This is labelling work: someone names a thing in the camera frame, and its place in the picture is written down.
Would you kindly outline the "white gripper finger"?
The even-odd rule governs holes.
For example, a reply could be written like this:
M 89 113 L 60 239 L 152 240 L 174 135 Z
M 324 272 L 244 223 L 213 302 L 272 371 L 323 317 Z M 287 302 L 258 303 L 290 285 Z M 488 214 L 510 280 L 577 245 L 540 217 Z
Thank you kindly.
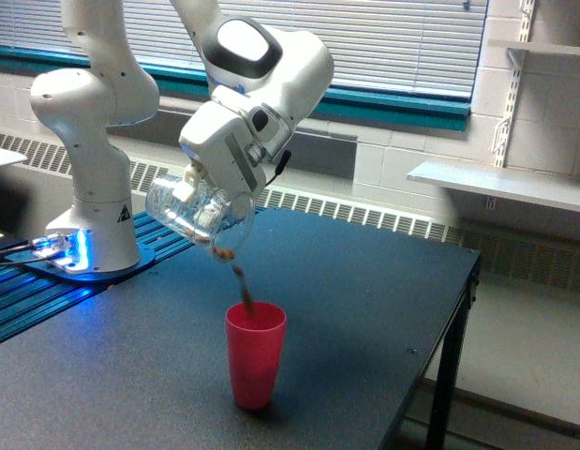
M 196 212 L 194 221 L 197 227 L 213 228 L 223 216 L 224 206 L 220 203 L 209 202 Z
M 198 161 L 190 161 L 183 173 L 182 179 L 173 189 L 173 197 L 182 203 L 191 203 L 195 198 L 205 170 Z

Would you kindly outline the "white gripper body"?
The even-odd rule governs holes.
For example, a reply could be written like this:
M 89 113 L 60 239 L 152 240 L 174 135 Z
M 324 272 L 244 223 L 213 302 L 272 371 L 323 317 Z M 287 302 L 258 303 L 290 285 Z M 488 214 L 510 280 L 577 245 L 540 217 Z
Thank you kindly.
M 203 165 L 202 180 L 231 197 L 242 193 L 256 197 L 265 186 L 264 170 L 253 167 L 247 158 L 246 151 L 253 143 L 245 120 L 214 101 L 202 104 L 179 136 L 180 147 L 190 161 Z

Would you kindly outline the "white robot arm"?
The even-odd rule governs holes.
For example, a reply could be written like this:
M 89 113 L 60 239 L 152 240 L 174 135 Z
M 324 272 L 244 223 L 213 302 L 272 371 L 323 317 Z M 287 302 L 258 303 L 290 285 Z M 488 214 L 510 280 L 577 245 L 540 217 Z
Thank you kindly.
M 226 214 L 249 217 L 265 188 L 262 165 L 287 145 L 322 99 L 334 76 L 325 44 L 308 31 L 282 31 L 221 12 L 215 1 L 177 1 L 178 13 L 203 62 L 210 97 L 182 128 L 189 162 L 172 190 L 170 223 L 191 210 L 196 226 L 182 231 L 205 244 L 205 229 Z M 130 161 L 111 144 L 108 129 L 156 114 L 159 90 L 139 65 L 126 37 L 119 1 L 65 1 L 62 23 L 85 50 L 89 68 L 37 76 L 31 106 L 63 143 L 72 167 L 73 203 L 46 229 L 38 247 L 69 274 L 126 270 L 140 261 L 131 204 Z

